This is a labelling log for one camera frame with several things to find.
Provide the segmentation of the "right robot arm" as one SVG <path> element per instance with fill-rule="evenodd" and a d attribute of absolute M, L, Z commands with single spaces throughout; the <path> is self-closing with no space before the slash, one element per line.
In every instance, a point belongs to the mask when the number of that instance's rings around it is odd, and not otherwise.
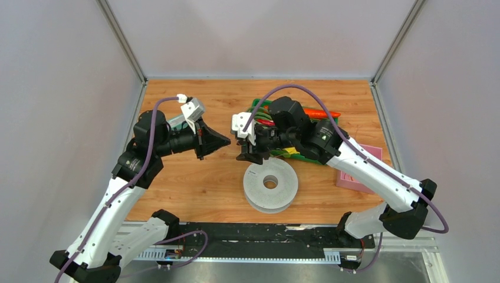
<path fill-rule="evenodd" d="M 331 121 L 312 121 L 290 97 L 274 100 L 268 111 L 273 126 L 257 124 L 249 112 L 232 116 L 231 132 L 241 147 L 237 160 L 263 164 L 271 151 L 293 147 L 310 160 L 347 173 L 384 200 L 372 209 L 343 215 L 336 231 L 342 246 L 380 232 L 414 239 L 423 229 L 428 201 L 437 189 L 434 181 L 419 181 L 394 170 Z"/>

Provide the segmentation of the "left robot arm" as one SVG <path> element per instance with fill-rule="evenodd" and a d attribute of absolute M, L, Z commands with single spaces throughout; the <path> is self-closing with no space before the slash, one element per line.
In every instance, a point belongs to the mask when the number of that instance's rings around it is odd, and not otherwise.
<path fill-rule="evenodd" d="M 198 117 L 193 127 L 172 129 L 161 111 L 146 111 L 133 128 L 134 136 L 119 157 L 98 208 L 78 238 L 55 251 L 50 263 L 60 275 L 77 282 L 116 282 L 122 270 L 148 247 L 185 245 L 179 218 L 166 210 L 154 212 L 141 227 L 116 240 L 123 221 L 163 169 L 162 158 L 193 151 L 198 159 L 225 147 L 230 140 Z"/>

